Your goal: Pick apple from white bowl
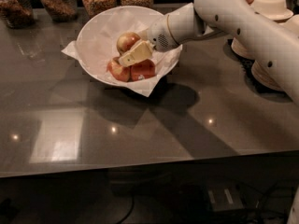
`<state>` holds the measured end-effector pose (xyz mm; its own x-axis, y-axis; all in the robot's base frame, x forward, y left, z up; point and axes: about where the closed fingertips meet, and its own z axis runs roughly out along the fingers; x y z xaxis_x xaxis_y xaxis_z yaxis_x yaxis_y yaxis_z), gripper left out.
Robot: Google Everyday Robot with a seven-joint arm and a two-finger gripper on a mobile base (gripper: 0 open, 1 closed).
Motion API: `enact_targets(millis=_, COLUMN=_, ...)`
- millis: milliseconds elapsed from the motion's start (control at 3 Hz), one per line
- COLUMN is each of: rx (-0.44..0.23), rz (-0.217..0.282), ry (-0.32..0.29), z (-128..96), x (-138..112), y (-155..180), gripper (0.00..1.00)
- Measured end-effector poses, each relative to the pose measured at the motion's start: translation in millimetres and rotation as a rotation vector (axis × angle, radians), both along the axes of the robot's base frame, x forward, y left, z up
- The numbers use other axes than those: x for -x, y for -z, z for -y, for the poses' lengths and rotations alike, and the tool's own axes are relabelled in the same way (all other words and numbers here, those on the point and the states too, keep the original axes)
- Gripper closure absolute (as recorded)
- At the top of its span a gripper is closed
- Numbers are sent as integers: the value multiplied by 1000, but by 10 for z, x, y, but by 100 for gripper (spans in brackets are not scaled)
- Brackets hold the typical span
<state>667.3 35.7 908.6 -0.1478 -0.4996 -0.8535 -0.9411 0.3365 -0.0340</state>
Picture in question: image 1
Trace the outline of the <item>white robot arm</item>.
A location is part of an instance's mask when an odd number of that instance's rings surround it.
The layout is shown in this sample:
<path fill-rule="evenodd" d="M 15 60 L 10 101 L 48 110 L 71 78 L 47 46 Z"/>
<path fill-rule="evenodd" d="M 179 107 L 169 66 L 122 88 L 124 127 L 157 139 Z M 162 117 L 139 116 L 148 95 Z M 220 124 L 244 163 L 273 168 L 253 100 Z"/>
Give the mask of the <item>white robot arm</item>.
<path fill-rule="evenodd" d="M 245 0 L 194 0 L 146 32 L 157 50 L 185 43 L 187 87 L 156 94 L 152 111 L 197 160 L 240 156 L 272 161 L 283 173 L 298 162 L 299 46 L 296 33 Z"/>

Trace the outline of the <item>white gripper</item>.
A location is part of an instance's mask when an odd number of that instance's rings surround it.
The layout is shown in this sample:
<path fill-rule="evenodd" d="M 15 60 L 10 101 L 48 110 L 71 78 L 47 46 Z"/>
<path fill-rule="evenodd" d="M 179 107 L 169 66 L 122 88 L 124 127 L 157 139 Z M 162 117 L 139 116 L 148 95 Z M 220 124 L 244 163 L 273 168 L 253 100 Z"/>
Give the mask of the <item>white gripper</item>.
<path fill-rule="evenodd" d="M 160 52 L 176 49 L 179 43 L 170 32 L 168 18 L 168 15 L 164 15 L 155 21 L 148 30 L 145 29 L 138 32 L 137 34 L 142 40 L 137 41 L 128 51 L 120 56 L 120 65 L 129 67 L 147 60 L 152 56 L 153 47 Z"/>

